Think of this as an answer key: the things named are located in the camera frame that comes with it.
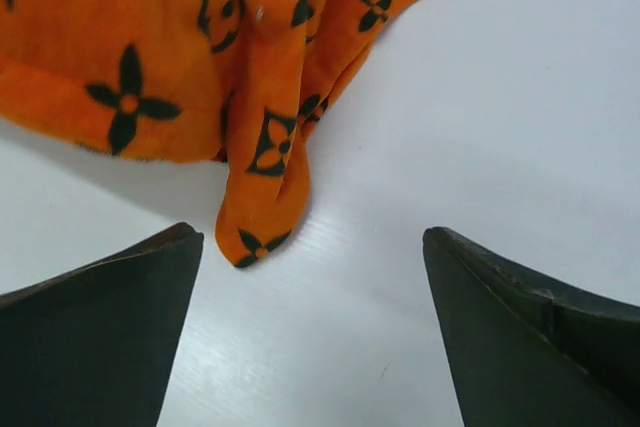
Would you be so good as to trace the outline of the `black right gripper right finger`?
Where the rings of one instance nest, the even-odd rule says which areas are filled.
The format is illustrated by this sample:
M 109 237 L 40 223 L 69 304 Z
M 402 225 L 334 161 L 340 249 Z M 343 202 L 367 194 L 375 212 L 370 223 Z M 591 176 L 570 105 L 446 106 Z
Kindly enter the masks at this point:
M 423 257 L 467 426 L 635 426 L 639 310 L 432 227 Z

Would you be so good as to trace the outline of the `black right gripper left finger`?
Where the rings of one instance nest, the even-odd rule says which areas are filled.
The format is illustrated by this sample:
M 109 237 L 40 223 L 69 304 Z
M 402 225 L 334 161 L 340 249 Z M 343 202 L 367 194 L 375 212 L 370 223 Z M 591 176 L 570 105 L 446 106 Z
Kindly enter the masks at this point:
M 203 243 L 178 223 L 2 294 L 2 425 L 156 425 Z

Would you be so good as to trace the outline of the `orange patterned plush pillowcase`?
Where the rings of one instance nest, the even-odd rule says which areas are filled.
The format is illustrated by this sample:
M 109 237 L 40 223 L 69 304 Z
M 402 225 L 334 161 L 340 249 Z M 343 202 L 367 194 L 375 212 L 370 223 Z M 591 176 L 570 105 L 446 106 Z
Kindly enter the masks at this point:
M 419 0 L 1 0 L 1 116 L 127 160 L 224 162 L 215 226 L 246 268 L 309 200 L 310 134 Z

